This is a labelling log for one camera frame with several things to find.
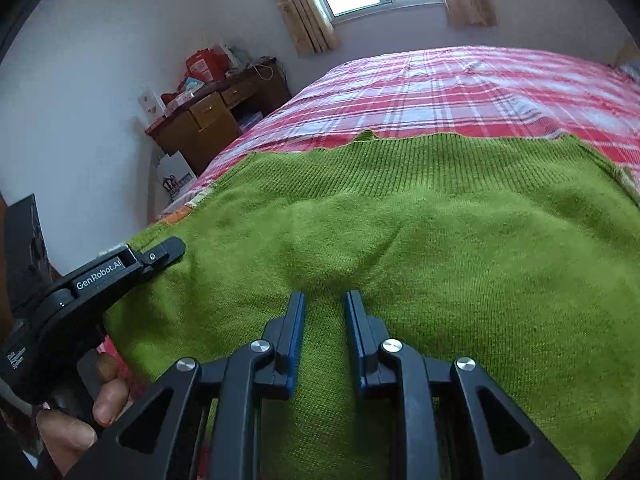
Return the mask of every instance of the red and white plaid fabric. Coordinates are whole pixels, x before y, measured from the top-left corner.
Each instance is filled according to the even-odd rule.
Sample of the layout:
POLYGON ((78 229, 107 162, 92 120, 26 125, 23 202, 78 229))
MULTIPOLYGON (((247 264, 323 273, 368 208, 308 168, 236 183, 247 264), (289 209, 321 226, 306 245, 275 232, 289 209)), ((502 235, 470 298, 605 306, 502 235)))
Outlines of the red and white plaid fabric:
POLYGON ((380 137, 571 132, 630 168, 640 182, 640 87, 631 78, 549 52, 464 46, 334 68, 220 153, 180 204, 249 152, 334 148, 367 129, 380 137))

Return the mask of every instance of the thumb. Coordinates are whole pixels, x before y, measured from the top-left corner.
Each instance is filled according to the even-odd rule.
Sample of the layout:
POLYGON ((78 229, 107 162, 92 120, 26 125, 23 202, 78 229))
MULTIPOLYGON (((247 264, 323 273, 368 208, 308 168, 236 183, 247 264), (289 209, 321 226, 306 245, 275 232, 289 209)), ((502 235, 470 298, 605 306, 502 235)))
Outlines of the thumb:
POLYGON ((42 410, 36 423, 53 463, 63 476, 98 438, 94 428, 58 410, 42 410))

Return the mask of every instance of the silver screw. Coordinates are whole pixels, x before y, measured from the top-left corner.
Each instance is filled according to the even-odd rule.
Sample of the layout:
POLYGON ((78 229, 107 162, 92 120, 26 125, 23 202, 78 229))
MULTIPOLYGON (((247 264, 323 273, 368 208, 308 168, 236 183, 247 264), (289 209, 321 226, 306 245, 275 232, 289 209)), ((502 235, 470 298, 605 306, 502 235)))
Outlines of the silver screw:
POLYGON ((178 368, 181 372, 190 372, 196 366, 196 361, 191 359, 190 357, 183 357, 176 364, 175 367, 178 368))
POLYGON ((476 362, 471 357, 461 357, 456 361, 456 366, 465 372, 470 372, 476 367, 476 362))
POLYGON ((269 348, 271 348, 271 343, 264 339, 256 339, 251 343, 250 347, 251 350, 257 354, 264 354, 269 348))
POLYGON ((398 339, 385 339, 382 342, 382 348, 387 352, 391 352, 395 354, 402 350, 402 343, 398 341, 398 339))

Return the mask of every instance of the hand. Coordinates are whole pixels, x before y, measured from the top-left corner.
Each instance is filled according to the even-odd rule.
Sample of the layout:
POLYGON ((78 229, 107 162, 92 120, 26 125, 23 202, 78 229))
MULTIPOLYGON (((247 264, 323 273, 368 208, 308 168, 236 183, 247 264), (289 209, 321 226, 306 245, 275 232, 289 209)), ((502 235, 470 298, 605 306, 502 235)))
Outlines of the hand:
MULTIPOLYGON (((129 388, 118 378, 115 358, 105 353, 98 354, 96 368, 98 378, 104 384, 95 399, 94 418, 106 428, 119 418, 132 401, 129 399, 129 388)), ((42 410, 38 413, 36 423, 53 463, 63 476, 98 439, 91 426, 58 410, 42 410)))

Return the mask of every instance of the green knit fabric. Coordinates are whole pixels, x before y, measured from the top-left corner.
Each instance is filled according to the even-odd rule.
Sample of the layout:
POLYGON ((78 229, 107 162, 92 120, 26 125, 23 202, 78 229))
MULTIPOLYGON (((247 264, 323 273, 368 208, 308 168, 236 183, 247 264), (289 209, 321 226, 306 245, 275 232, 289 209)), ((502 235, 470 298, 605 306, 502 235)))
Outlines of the green knit fabric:
POLYGON ((173 226, 187 251, 106 317, 139 373, 231 353, 308 299, 291 402, 263 410, 265 479, 388 478, 390 415, 356 402, 343 293, 423 354, 474 357, 584 480, 640 428, 640 212, 575 137, 367 139, 254 153, 173 226))

